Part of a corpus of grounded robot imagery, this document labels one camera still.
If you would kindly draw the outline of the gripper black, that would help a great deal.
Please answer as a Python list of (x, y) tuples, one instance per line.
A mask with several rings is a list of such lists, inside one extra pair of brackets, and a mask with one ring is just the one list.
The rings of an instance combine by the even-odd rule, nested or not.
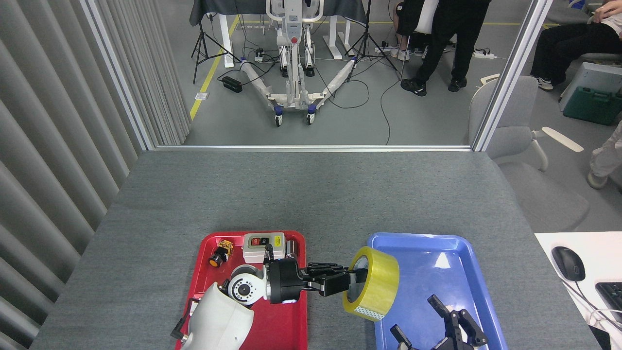
[[(436, 295), (427, 299), (431, 307), (442, 317), (445, 324), (445, 336), (431, 350), (475, 350), (488, 344), (489, 337), (476, 323), (468, 310), (449, 310)], [(397, 350), (413, 350), (413, 344), (395, 324), (390, 333), (397, 341)]]
[(367, 279), (367, 271), (348, 271), (336, 263), (309, 262), (298, 269), (295, 258), (271, 261), (266, 265), (266, 272), (266, 292), (271, 304), (296, 303), (302, 290), (331, 296)]

